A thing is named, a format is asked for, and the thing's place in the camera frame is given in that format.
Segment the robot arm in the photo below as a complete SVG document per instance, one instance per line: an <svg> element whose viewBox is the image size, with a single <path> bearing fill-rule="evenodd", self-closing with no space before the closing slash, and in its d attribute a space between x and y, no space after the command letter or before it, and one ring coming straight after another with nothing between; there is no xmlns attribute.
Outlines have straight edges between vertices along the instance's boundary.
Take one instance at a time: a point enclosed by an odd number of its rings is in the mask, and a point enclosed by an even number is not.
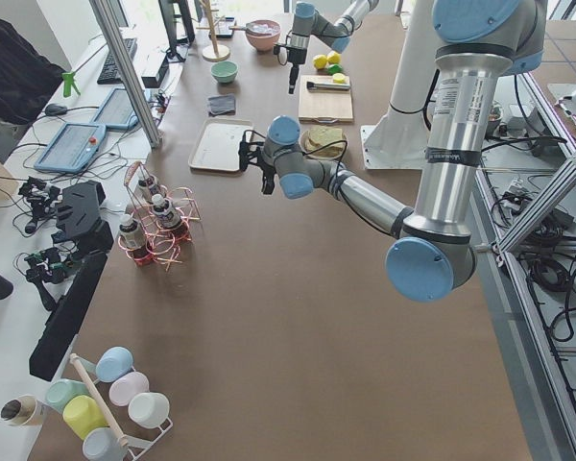
<svg viewBox="0 0 576 461"><path fill-rule="evenodd" d="M239 166L262 170L262 190L289 199L317 188L392 236L388 278L404 297L447 296L475 271L466 225L469 195L497 81L540 65L546 23L542 1L419 1L412 14L387 114L366 145L400 148L428 118L418 197L406 206L355 176L341 161L308 157L300 125L275 118L260 141L242 140Z"/></svg>
<svg viewBox="0 0 576 461"><path fill-rule="evenodd" d="M288 93L293 94L299 77L300 66L305 64L309 39L315 36L332 51L343 53L353 33L360 27L367 14L378 5L378 0L352 1L349 7L335 21L327 20L316 7L299 1L294 9L292 29L283 43L274 44L273 53L278 56L281 49L286 51L287 62L292 65L289 74Z"/></svg>

